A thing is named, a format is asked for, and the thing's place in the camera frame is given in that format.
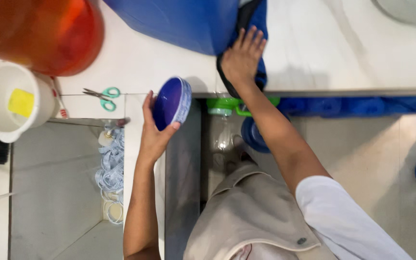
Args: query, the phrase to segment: white sleeve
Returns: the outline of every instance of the white sleeve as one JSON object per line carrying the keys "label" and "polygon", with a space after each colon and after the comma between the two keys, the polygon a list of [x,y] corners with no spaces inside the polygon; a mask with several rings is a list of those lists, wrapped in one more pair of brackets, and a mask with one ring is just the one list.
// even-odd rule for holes
{"label": "white sleeve", "polygon": [[296,201],[307,224],[339,259],[412,259],[337,181],[305,178],[296,187]]}

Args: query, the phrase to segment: white bucket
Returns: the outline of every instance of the white bucket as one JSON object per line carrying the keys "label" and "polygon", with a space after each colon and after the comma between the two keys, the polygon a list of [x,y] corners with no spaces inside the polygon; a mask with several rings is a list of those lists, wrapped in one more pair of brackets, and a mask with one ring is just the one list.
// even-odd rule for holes
{"label": "white bucket", "polygon": [[[11,63],[0,61],[0,140],[15,142],[29,128],[45,123],[52,116],[55,97],[52,92],[53,81],[44,75],[33,74],[30,70]],[[9,98],[16,89],[34,95],[35,103],[29,118],[8,110]]]}

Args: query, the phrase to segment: hand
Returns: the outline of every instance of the hand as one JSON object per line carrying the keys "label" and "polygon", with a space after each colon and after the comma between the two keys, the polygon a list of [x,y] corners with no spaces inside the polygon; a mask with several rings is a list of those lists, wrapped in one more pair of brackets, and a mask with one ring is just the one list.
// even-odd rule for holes
{"label": "hand", "polygon": [[227,80],[234,87],[245,82],[253,82],[258,69],[258,62],[263,55],[266,39],[263,32],[252,26],[245,36],[245,29],[240,29],[239,38],[223,55],[221,67]]}
{"label": "hand", "polygon": [[181,127],[181,123],[174,122],[167,126],[163,131],[158,130],[152,116],[155,99],[156,98],[153,98],[153,91],[150,91],[142,105],[142,110],[144,112],[144,126],[142,129],[139,157],[148,166],[153,166],[153,164],[155,164],[158,158],[160,158],[166,150],[166,146],[168,145],[171,136],[173,136],[179,127]]}

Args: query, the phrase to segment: left hand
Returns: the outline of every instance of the left hand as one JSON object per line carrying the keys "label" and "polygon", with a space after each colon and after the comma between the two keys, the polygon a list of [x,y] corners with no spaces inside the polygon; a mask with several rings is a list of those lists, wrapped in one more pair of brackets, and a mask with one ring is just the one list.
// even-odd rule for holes
{"label": "left hand", "polygon": [[181,127],[180,122],[174,122],[163,131],[159,131],[152,115],[154,104],[153,91],[150,91],[142,105],[144,126],[142,129],[141,149],[139,150],[139,157],[150,165],[155,164],[158,158],[160,158],[173,134]]}

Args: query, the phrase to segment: beige apron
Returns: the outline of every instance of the beige apron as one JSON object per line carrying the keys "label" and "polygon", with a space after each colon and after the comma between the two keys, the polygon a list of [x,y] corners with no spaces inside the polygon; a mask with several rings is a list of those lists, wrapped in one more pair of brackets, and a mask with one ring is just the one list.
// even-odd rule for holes
{"label": "beige apron", "polygon": [[313,233],[283,181],[242,163],[211,195],[184,260],[229,260],[248,244],[280,250],[284,260],[336,260]]}

